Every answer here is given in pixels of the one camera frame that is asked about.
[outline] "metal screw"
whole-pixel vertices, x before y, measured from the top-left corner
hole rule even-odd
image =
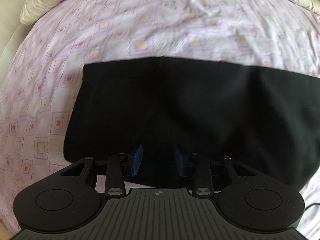
[[[118,187],[113,187],[107,191],[107,193],[111,196],[119,196],[123,193],[122,189]]]
[[[201,196],[206,196],[211,194],[211,190],[209,190],[207,187],[200,187],[196,189],[196,193]]]

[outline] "wall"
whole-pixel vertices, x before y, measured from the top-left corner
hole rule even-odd
[[[0,0],[0,84],[19,45],[31,30],[20,24],[25,0]]]

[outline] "pink patterned bed sheet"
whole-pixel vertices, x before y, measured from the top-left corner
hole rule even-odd
[[[319,77],[319,23],[287,0],[63,1],[36,22],[0,88],[0,219],[17,233],[17,193],[69,165],[63,143],[84,64],[174,56]],[[305,199],[319,202],[319,173]],[[308,214],[298,229],[318,240],[319,211]]]

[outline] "square pattern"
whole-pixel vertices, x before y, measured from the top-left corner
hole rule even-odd
[[[9,171],[13,172],[13,168],[12,168],[12,156],[5,154],[4,155],[4,162],[5,162],[5,168]]]
[[[22,160],[21,164],[21,174],[23,177],[32,179],[32,174],[33,174],[33,164],[31,160]]]
[[[39,72],[40,72],[40,68],[31,69],[28,82],[32,82],[32,81],[36,80]]]
[[[11,201],[9,202],[9,201],[6,200],[4,203],[5,203],[5,206],[7,207],[7,212],[12,212],[12,203],[11,203]]]
[[[112,21],[111,20],[105,20],[97,22],[94,28],[94,33],[104,33],[111,31],[112,28]]]
[[[72,87],[76,84],[79,71],[64,71],[60,78],[58,87]]]
[[[117,14],[119,10],[119,3],[108,3],[105,5],[103,10],[110,13],[111,15]]]
[[[249,43],[246,40],[245,36],[238,36],[235,37],[236,40],[236,44],[237,44],[237,51],[248,51],[248,50],[252,50],[251,46],[249,45]]]
[[[114,31],[112,33],[111,38],[113,40],[117,40],[117,39],[121,40],[121,39],[127,38],[129,35],[130,35],[130,29],[120,29],[120,30]]]
[[[55,56],[57,55],[57,52],[58,52],[58,49],[48,51],[47,55],[44,59],[44,64],[51,62],[55,58]]]
[[[20,192],[26,187],[25,178],[20,175],[16,175],[16,179],[14,180],[14,185],[15,185],[16,191]]]
[[[45,38],[39,38],[37,42],[37,47],[43,46],[45,44]]]
[[[185,39],[185,48],[187,50],[202,51],[204,50],[203,33],[190,32]]]
[[[51,134],[65,134],[69,123],[69,112],[53,113]]]
[[[12,74],[12,76],[17,76],[18,75],[18,68],[16,67],[16,68],[14,68],[14,69],[12,69],[12,71],[13,71],[13,74]]]
[[[12,120],[10,123],[10,135],[17,136],[18,131],[18,120]]]
[[[132,55],[147,55],[153,51],[151,38],[136,38],[131,40],[130,52]]]
[[[155,13],[145,13],[141,15],[137,15],[136,24],[143,23],[153,23]]]
[[[18,91],[16,92],[16,98],[15,101],[22,101],[23,100],[23,87],[18,88]]]
[[[76,16],[75,16],[75,20],[83,19],[84,17],[87,16],[87,14],[88,14],[88,12],[78,13],[78,14],[76,14]]]
[[[6,119],[10,119],[12,114],[12,105],[7,107],[7,112],[6,112]]]
[[[145,6],[149,4],[154,4],[153,0],[139,0],[139,5],[140,6]]]
[[[33,96],[39,96],[43,90],[43,87],[44,87],[44,79],[37,80],[35,82]]]
[[[29,107],[30,101],[26,101],[22,103],[19,116],[25,116],[27,115],[28,107]]]
[[[103,45],[97,46],[87,52],[86,63],[100,62],[103,57],[105,47]]]
[[[37,125],[37,118],[30,117],[28,120],[27,131],[26,131],[27,136],[35,135],[36,125]]]
[[[14,143],[14,154],[22,155],[23,137],[18,137]]]
[[[2,97],[2,104],[7,105],[10,100],[10,92],[5,92],[3,97]]]
[[[4,181],[5,173],[6,173],[5,170],[0,169],[0,181],[2,181],[2,182]]]
[[[40,111],[41,112],[49,111],[51,107],[51,101],[52,101],[52,93],[42,95]]]
[[[117,16],[119,16],[119,15],[124,15],[124,14],[130,14],[130,15],[132,15],[132,14],[134,14],[135,13],[135,11],[136,11],[136,8],[135,7],[133,7],[133,8],[120,8],[119,10],[118,10],[118,12],[117,12]]]
[[[88,47],[90,38],[87,40],[76,40],[71,48],[71,52],[85,50]]]
[[[48,159],[48,138],[36,137],[35,138],[35,158]]]
[[[55,33],[55,36],[58,36],[58,35],[65,35],[68,31],[68,27],[69,25],[66,25],[66,26],[59,26],[56,33]]]
[[[68,56],[55,57],[51,62],[49,73],[61,71],[67,58]]]
[[[92,23],[96,22],[97,19],[98,19],[98,16],[87,16],[84,19],[82,26],[85,26],[87,24],[92,24]]]
[[[33,67],[33,61],[29,61],[26,63],[26,69],[32,68]]]

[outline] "logo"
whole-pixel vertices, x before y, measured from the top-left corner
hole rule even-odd
[[[162,192],[162,191],[158,190],[158,191],[157,191],[157,192],[155,192],[154,194],[156,194],[158,197],[160,197],[161,195],[163,195],[163,194],[164,194],[164,192]]]

